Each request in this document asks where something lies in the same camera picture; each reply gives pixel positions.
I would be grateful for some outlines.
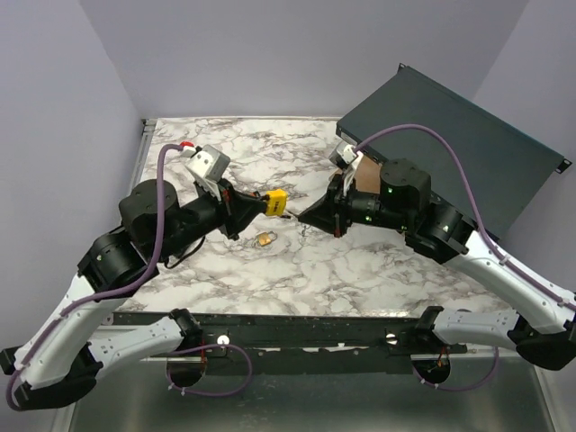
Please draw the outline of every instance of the white marble table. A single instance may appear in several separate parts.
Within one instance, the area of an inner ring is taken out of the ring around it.
[[[287,209],[300,212],[326,192],[334,172],[329,152],[339,138],[336,121],[322,119],[204,119],[158,121],[142,180],[156,177],[159,149],[190,140],[230,156],[226,177],[240,190],[277,187]],[[180,202],[194,199],[192,178],[169,154],[166,180]],[[274,231],[268,247],[257,233]],[[416,317],[427,306],[496,311],[508,305],[475,281],[405,247],[395,231],[353,226],[332,238],[296,220],[257,217],[239,241],[211,233],[202,250],[140,288],[124,311]]]

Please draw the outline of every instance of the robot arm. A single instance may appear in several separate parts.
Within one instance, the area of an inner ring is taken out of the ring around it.
[[[216,148],[177,149],[194,177],[199,197],[180,206],[176,189],[159,174],[163,187],[157,180],[145,181],[120,202],[121,226],[94,242],[78,264],[64,299],[38,333],[24,346],[0,353],[4,373],[12,375],[7,399],[13,408],[66,406],[127,363],[202,344],[200,327],[187,310],[173,310],[149,326],[117,337],[91,338],[108,315],[158,275],[158,261],[182,256],[191,244],[216,229],[229,239],[238,239],[258,214],[273,216],[284,211],[283,191],[262,197],[236,191],[221,177],[230,159]],[[160,213],[158,203],[162,202]],[[155,250],[161,214],[162,246]],[[12,395],[17,378],[22,384]]]
[[[472,313],[429,308],[424,321],[444,343],[516,349],[530,363],[553,370],[576,356],[573,292],[554,285],[501,247],[503,258],[496,256],[494,245],[487,244],[471,219],[450,204],[430,201],[429,174],[406,159],[382,166],[380,193],[357,191],[355,182],[348,180],[357,169],[352,155],[354,147],[345,142],[334,150],[330,160],[344,172],[335,175],[326,194],[300,214],[300,222],[335,237],[345,235],[352,223],[400,231],[415,252],[469,275],[515,310]]]

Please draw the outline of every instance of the white wall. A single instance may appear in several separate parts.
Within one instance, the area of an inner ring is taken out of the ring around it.
[[[474,101],[576,162],[576,2],[531,0]],[[576,166],[552,175],[506,247],[553,282],[576,289]],[[576,364],[557,374],[576,430]]]
[[[0,347],[11,347],[118,223],[141,122],[76,0],[3,2],[0,59]],[[2,402],[0,429],[47,430],[51,415]]]
[[[472,97],[527,0],[80,0],[148,117],[347,113],[403,62]]]

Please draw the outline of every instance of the yellow block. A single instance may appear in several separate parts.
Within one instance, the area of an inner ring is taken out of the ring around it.
[[[282,216],[286,208],[286,200],[288,195],[282,189],[266,192],[268,197],[268,207],[266,208],[266,216]]]

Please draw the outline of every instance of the black panel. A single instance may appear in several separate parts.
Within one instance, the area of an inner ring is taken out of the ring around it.
[[[390,81],[337,123],[360,141],[401,123],[442,135],[462,161],[488,231],[501,238],[564,157],[458,94],[402,67]],[[432,176],[432,190],[474,219],[451,158],[426,133],[404,130],[366,151],[376,161],[407,158]]]

